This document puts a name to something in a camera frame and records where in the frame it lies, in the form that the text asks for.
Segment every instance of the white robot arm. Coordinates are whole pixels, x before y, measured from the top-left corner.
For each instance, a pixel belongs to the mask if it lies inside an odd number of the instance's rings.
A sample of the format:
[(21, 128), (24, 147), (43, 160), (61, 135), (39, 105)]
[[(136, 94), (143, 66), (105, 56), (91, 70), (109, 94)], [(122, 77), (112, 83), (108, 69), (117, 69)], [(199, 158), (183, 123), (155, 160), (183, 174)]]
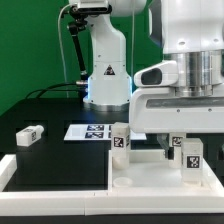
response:
[[(126, 40), (110, 22), (112, 16), (130, 16), (143, 10), (146, 0), (70, 0), (73, 11), (86, 13), (93, 46), (93, 73), (84, 105), (99, 111), (128, 109), (132, 94), (126, 72)], [(104, 14), (108, 8), (110, 14)]]
[(224, 132), (224, 0), (158, 1), (164, 60), (135, 75), (139, 89), (130, 103), (131, 128)]

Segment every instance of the green wall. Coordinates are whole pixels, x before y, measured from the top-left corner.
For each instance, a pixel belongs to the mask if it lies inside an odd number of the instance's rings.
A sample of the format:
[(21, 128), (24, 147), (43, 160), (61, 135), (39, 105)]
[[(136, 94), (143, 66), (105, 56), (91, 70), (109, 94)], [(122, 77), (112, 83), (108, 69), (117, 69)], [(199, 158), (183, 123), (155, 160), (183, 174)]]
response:
[[(57, 19), (67, 0), (0, 1), (0, 114), (29, 92), (64, 82)], [(71, 37), (66, 29), (71, 18), (62, 20), (62, 35), (69, 81), (79, 77)], [(127, 70), (131, 70), (132, 18), (112, 18), (113, 25), (127, 38)], [(88, 71), (92, 70), (91, 41), (88, 31), (80, 34)], [(148, 38), (147, 7), (136, 16), (134, 71), (161, 60), (161, 50)], [(49, 93), (45, 97), (65, 97)]]

